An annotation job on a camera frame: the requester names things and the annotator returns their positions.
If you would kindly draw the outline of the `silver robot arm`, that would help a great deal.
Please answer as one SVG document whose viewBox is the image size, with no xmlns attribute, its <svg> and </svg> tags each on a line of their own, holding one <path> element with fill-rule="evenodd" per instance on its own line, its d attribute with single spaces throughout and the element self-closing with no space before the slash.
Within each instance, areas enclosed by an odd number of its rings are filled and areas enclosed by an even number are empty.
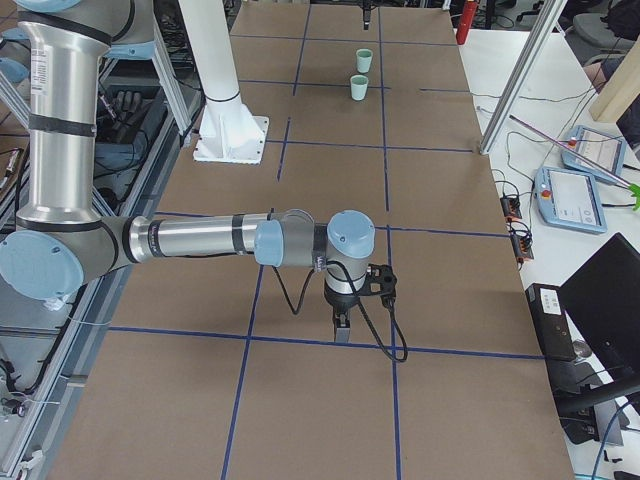
<svg viewBox="0 0 640 480">
<path fill-rule="evenodd" d="M 273 268 L 325 275 L 334 338 L 369 291 L 374 226 L 346 210 L 327 223 L 306 212 L 182 220 L 98 214 L 92 206 L 98 69 L 114 48 L 149 57 L 155 18 L 149 1 L 22 1 L 19 24 L 31 45 L 29 199 L 1 243 L 2 278 L 20 294 L 49 300 L 124 266 L 153 258 L 251 255 Z"/>
</svg>

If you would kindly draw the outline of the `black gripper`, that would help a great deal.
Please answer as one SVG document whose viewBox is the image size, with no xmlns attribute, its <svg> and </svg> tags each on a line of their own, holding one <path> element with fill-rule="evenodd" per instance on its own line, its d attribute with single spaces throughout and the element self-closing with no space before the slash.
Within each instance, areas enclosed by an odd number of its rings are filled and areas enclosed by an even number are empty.
<svg viewBox="0 0 640 480">
<path fill-rule="evenodd" d="M 349 313 L 357 305 L 359 298 L 353 293 L 338 293 L 330 287 L 324 288 L 324 298 L 333 310 L 334 341 L 347 344 L 351 333 Z"/>
<path fill-rule="evenodd" d="M 371 9 L 373 8 L 373 3 L 371 0 L 363 0 L 362 1 L 363 10 L 363 29 L 369 29 L 371 23 Z"/>
</svg>

